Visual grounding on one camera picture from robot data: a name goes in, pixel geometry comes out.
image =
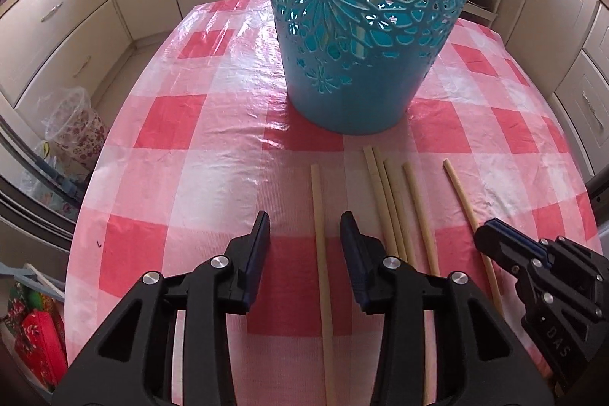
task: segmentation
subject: metal bolt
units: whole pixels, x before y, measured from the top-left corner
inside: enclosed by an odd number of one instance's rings
[[[467,284],[467,281],[470,280],[467,274],[464,274],[463,272],[453,272],[451,279],[455,284]]]
[[[158,272],[147,272],[142,277],[144,284],[148,285],[156,284],[159,280],[161,280],[161,275]]]
[[[213,257],[211,259],[211,266],[213,268],[224,268],[228,265],[228,258],[224,255],[220,255],[219,257]]]
[[[397,259],[396,257],[387,257],[383,260],[383,265],[394,270],[402,265],[402,262],[400,262],[400,259]]]

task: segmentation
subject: wooden stick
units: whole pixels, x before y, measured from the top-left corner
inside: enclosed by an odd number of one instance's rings
[[[336,406],[336,395],[334,394],[334,329],[332,325],[328,262],[326,259],[322,179],[318,164],[311,166],[311,184],[313,189],[313,218],[317,248],[317,274],[319,277],[319,303],[322,311],[322,348],[326,382],[326,406]]]
[[[385,164],[383,164],[383,160],[381,159],[381,151],[375,146],[373,146],[372,152],[375,155],[376,167],[379,170],[379,175],[381,177],[381,185],[383,186],[385,200],[387,201],[387,206],[389,208],[389,218],[391,219],[391,226],[394,230],[395,244],[398,250],[398,256],[402,260],[404,260],[404,262],[408,262],[408,257],[406,256],[406,248],[404,248],[404,239],[402,238],[402,230],[400,229],[400,220],[398,219],[398,211],[396,208],[394,196],[391,193],[391,186],[389,184],[387,170],[385,169]]]
[[[463,189],[463,185],[459,180],[459,176],[457,175],[453,164],[451,164],[451,161],[449,161],[448,159],[444,160],[443,166],[446,173],[448,174],[448,177],[451,180],[451,183],[453,184],[453,188],[455,189],[459,200],[461,201],[461,206],[463,207],[463,210],[465,212],[465,217],[467,217],[467,220],[470,223],[471,230],[474,232],[474,234],[476,234],[476,230],[478,229],[478,226],[480,224],[478,223],[478,219],[476,218],[476,214],[474,213],[474,209],[471,205],[471,202],[465,194],[465,190]],[[488,258],[484,253],[480,253],[480,255],[482,256],[482,262],[484,263],[484,269],[486,271],[486,277],[488,277],[488,283],[491,286],[491,294],[493,296],[494,306],[501,314],[501,316],[503,316],[501,293],[499,292],[499,284],[497,283],[497,275],[494,272],[493,263],[491,262],[490,258]]]
[[[400,188],[398,187],[398,184],[400,184],[400,174],[390,159],[386,159],[384,165],[385,170],[387,171],[387,177],[389,179],[391,194],[394,197],[395,209],[398,213],[398,222],[400,223],[400,231],[402,233],[402,242],[404,244],[404,253],[406,256],[404,262],[410,263],[410,265],[418,270],[415,251],[412,246],[412,239],[410,238],[410,228],[408,225],[408,220],[406,219],[406,211],[404,210],[404,201],[402,200],[402,194],[400,193]]]
[[[412,166],[405,162],[402,165],[404,173],[406,173],[406,182],[410,188],[410,196],[412,202],[415,205],[416,216],[419,221],[419,227],[421,228],[421,236],[423,243],[425,244],[425,251],[427,252],[427,261],[429,262],[429,269],[431,275],[440,277],[440,264],[438,263],[438,251],[435,245],[435,239],[429,227],[425,208],[422,203],[421,193],[419,193],[418,184],[416,183],[415,173],[412,170]]]
[[[365,147],[363,153],[366,156],[368,172],[370,173],[370,180],[372,181],[372,188],[375,193],[376,208],[379,211],[379,218],[381,219],[381,229],[383,230],[383,238],[385,238],[387,253],[392,257],[399,257],[400,254],[398,253],[398,245],[395,241],[394,227],[391,224],[391,216],[389,215],[389,206],[387,205],[383,183],[381,182],[381,175],[378,166],[376,165],[372,147]]]

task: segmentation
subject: table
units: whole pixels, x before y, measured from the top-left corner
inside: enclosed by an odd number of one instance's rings
[[[534,239],[560,234],[601,250],[563,132],[496,33],[458,21],[397,126],[342,136],[309,123],[287,100],[269,0],[213,3],[195,8],[163,43],[110,131],[69,259],[69,360],[141,274],[191,271],[250,232],[257,211],[266,210],[272,239],[258,300],[247,317],[228,318],[238,403],[324,404],[310,179],[310,166],[318,163],[338,404],[369,404],[383,319],[355,305],[338,238],[345,210],[354,212],[363,233],[381,237],[366,145],[397,164],[413,164],[443,275],[465,271],[489,295],[470,228],[442,170],[445,158],[480,220],[499,217]],[[406,194],[404,182],[401,188]],[[424,259],[418,229],[413,237]],[[524,309],[513,277],[496,272],[506,320],[547,372],[520,327]],[[178,336],[176,386],[180,346]]]

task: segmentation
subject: drawer handle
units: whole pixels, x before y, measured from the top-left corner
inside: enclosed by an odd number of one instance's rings
[[[45,21],[50,20],[51,18],[53,18],[53,16],[55,15],[55,13],[57,11],[59,11],[59,9],[63,6],[63,2],[60,2],[57,6],[55,6],[52,10],[50,10],[46,15],[42,16],[42,19],[40,20],[41,23],[44,23]]]
[[[592,105],[592,102],[590,102],[590,100],[588,100],[588,97],[586,97],[586,92],[582,92],[582,97],[583,97],[584,101],[586,102],[588,109],[590,109],[590,112],[592,112],[592,115],[595,117],[596,121],[599,123],[599,126],[601,127],[601,131],[604,131],[605,125],[603,124],[603,121],[601,121],[601,119],[596,115],[596,111],[595,111],[594,106]]]
[[[84,68],[86,68],[90,62],[91,62],[91,56],[87,57],[84,64],[82,66],[80,66],[80,69],[77,72],[75,72],[75,74],[74,74],[74,76],[72,76],[72,78],[74,78],[74,79],[78,78],[80,76],[80,74],[84,71]]]

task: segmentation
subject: kitchen floor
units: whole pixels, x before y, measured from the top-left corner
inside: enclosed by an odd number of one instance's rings
[[[148,65],[152,56],[156,53],[160,43],[146,45],[137,49],[121,68],[115,79],[112,81],[105,94],[97,104],[97,112],[102,121],[112,127],[118,112],[123,107],[129,92],[138,81],[139,76]]]

